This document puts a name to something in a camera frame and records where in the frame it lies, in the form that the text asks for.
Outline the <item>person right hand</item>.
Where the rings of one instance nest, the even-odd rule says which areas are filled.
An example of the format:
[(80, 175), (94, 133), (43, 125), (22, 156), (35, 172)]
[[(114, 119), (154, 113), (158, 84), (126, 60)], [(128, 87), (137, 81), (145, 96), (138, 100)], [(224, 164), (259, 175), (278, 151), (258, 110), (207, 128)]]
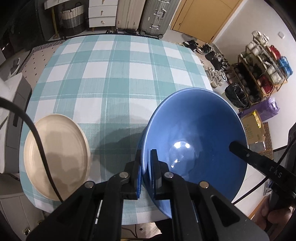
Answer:
[(267, 222), (270, 222), (272, 225), (275, 225), (274, 233), (281, 232), (291, 216), (292, 210), (290, 208), (270, 211), (269, 200), (266, 199), (259, 212), (257, 224), (264, 230), (267, 226)]

